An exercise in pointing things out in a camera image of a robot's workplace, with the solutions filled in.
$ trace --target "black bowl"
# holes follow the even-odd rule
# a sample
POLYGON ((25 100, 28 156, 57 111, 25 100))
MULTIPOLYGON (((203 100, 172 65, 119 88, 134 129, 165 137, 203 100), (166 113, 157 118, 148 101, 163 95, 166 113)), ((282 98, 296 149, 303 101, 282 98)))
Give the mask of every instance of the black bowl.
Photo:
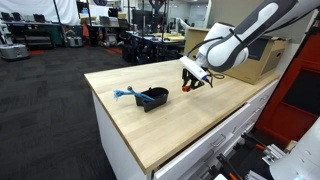
POLYGON ((135 96, 137 106, 143 106, 144 112, 151 111, 152 109, 165 104, 169 95, 169 91, 161 87, 149 88, 149 90, 143 91, 141 93, 154 99, 153 101, 146 101, 141 97, 135 96))

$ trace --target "red panel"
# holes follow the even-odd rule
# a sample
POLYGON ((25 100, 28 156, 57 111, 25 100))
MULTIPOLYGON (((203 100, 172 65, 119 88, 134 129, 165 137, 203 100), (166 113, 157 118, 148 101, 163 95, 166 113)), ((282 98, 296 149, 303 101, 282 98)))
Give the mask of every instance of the red panel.
POLYGON ((317 120, 317 116, 300 111, 290 105, 280 103, 262 131, 272 133, 277 139, 289 143, 299 140, 317 120))
POLYGON ((315 115, 282 103, 282 99, 285 97, 301 70, 320 72, 320 61, 313 63, 300 58, 295 59, 283 76, 256 124, 257 129, 276 137, 284 143, 288 143, 291 139, 298 140, 308 131, 317 118, 315 115))
POLYGON ((311 35, 300 52, 298 58, 311 62, 320 63, 320 34, 311 35))

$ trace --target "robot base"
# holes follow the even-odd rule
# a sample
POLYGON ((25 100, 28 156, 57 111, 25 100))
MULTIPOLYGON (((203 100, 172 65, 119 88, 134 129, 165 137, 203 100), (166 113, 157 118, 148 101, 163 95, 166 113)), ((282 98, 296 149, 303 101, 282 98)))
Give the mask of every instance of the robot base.
POLYGON ((0 45, 0 52, 1 58, 5 61, 19 61, 30 58, 27 48, 23 44, 0 45))

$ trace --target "white wall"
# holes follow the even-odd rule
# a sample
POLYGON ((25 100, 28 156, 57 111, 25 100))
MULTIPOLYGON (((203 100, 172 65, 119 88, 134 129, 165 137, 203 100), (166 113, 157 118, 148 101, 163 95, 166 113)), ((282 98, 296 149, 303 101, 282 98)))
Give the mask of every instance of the white wall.
POLYGON ((194 23, 195 27, 203 27, 206 12, 207 12, 207 5, 208 3, 201 3, 201 4, 192 4, 190 6, 190 13, 188 22, 189 24, 194 23))
POLYGON ((169 5, 169 18, 179 17, 183 20, 189 19, 190 14, 190 4, 188 3, 175 3, 171 1, 169 5))

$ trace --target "desk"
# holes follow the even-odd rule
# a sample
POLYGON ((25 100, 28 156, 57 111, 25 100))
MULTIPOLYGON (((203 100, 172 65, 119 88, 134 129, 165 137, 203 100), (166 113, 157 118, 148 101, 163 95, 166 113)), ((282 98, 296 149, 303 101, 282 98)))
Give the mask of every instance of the desk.
POLYGON ((182 65, 174 60, 85 74, 102 145, 119 180, 190 177, 186 173, 203 165, 199 161, 212 149, 232 149, 240 134, 252 128, 278 77, 251 85, 226 76, 215 79, 213 88, 183 93, 181 73, 182 65), (128 85, 137 92, 167 88, 168 102, 145 113, 132 96, 116 101, 113 90, 128 85))

